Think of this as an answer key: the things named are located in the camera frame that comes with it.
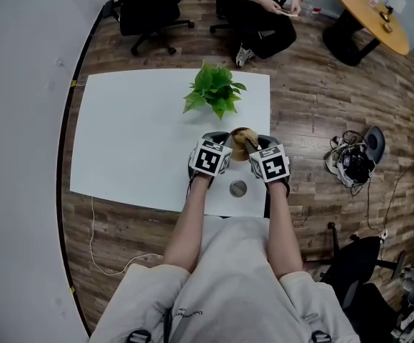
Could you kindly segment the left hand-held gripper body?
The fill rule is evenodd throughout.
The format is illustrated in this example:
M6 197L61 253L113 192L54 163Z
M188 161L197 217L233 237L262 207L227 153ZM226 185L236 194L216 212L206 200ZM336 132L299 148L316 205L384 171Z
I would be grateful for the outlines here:
M188 188L201 174L214 178L229 167L232 157L232 136L229 132L215 131L204 134L197 142L188 159Z

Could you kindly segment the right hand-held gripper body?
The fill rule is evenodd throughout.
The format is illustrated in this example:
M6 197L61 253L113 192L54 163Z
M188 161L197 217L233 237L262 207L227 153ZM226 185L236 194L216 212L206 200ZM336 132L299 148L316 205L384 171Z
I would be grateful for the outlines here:
M256 178L262 179L268 188L271 182L280 182L290 191L290 160L283 145L272 136L258 135L258 144L248 140L248 160Z

